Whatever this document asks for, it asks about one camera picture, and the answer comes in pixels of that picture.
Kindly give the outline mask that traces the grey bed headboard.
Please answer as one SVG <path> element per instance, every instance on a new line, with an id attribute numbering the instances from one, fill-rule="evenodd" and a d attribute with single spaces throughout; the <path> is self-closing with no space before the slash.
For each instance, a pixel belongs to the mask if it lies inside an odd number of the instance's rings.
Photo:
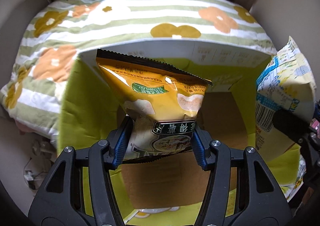
<path id="1" fill-rule="evenodd" d="M 14 8 L 1 26 L 1 87 L 10 81 L 18 48 L 28 24 L 48 5 L 48 0 L 25 0 Z"/>

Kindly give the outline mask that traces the white blue snack bag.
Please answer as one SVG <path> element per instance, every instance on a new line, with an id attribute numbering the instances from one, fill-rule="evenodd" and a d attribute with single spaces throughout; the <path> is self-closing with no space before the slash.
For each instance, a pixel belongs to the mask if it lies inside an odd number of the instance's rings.
<path id="1" fill-rule="evenodd" d="M 292 37 L 268 63 L 256 85 L 255 147 L 265 161 L 271 161 L 293 146 L 293 141 L 274 127 L 275 112 L 285 109 L 311 121 L 315 109 L 316 82 Z"/>

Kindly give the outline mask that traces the yellow black chip bag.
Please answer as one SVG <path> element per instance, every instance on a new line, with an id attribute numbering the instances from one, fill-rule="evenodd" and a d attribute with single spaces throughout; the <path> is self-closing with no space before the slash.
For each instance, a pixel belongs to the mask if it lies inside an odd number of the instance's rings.
<path id="1" fill-rule="evenodd" d="M 191 150 L 190 140 L 211 81 L 173 65 L 98 49 L 95 61 L 133 119 L 125 160 Z"/>

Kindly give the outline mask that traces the floral striped duvet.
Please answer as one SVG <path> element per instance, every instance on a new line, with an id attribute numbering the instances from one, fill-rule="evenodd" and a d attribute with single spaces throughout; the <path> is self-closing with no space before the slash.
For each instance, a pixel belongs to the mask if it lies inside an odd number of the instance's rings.
<path id="1" fill-rule="evenodd" d="M 81 53 L 104 48 L 168 62 L 227 91 L 276 53 L 265 30 L 226 0 L 57 0 L 27 26 L 1 87 L 1 114 L 56 140 Z"/>

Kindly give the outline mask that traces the green cardboard box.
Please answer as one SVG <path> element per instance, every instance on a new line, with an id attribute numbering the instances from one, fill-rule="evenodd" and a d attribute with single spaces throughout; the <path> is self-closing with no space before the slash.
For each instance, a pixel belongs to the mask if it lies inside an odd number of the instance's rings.
<path id="1" fill-rule="evenodd" d="M 311 120 L 313 78 L 293 39 L 279 51 L 194 40 L 150 40 L 96 47 L 59 46 L 52 61 L 65 85 L 57 149 L 82 149 L 134 120 L 125 160 L 186 155 L 196 126 L 228 145 L 249 143 L 269 164 L 286 197 L 302 184 L 298 146 L 274 128 L 284 108 Z"/>

